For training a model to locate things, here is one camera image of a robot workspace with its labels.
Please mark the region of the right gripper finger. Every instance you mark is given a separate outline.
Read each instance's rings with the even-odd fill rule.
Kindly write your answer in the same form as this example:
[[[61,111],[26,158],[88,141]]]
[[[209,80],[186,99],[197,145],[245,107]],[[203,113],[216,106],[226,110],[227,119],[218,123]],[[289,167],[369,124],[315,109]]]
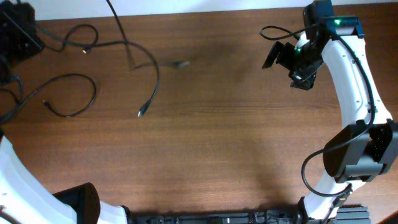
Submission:
[[[292,83],[290,86],[292,88],[298,88],[301,90],[311,90],[314,86],[316,79],[316,75],[309,75],[308,77],[304,78],[298,75],[293,75],[292,77]]]
[[[277,59],[277,57],[279,56],[279,54],[283,51],[284,49],[284,45],[277,41],[270,49],[270,52],[265,60],[265,62],[262,65],[262,69],[265,68],[270,68],[273,63],[275,62],[275,60]]]

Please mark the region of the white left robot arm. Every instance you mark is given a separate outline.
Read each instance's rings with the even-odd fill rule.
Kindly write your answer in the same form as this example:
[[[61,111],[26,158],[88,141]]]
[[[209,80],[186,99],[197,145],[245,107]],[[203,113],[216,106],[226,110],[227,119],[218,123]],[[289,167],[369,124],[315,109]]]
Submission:
[[[30,4],[1,1],[2,86],[20,83],[11,68],[44,47],[34,21]],[[128,216],[126,208],[100,201],[91,183],[51,194],[27,170],[8,138],[1,136],[1,223],[128,223]]]

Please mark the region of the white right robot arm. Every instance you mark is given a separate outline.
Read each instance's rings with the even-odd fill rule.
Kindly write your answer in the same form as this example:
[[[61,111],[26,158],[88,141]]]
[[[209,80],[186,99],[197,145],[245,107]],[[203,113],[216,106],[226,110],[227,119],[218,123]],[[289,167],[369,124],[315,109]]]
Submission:
[[[397,123],[384,106],[369,69],[356,16],[307,17],[305,27],[274,38],[264,68],[289,71],[292,87],[309,90],[326,65],[341,110],[342,129],[317,151],[325,171],[292,212],[271,210],[267,219],[286,223],[367,223],[365,208],[344,208],[347,198],[385,174],[397,157]]]

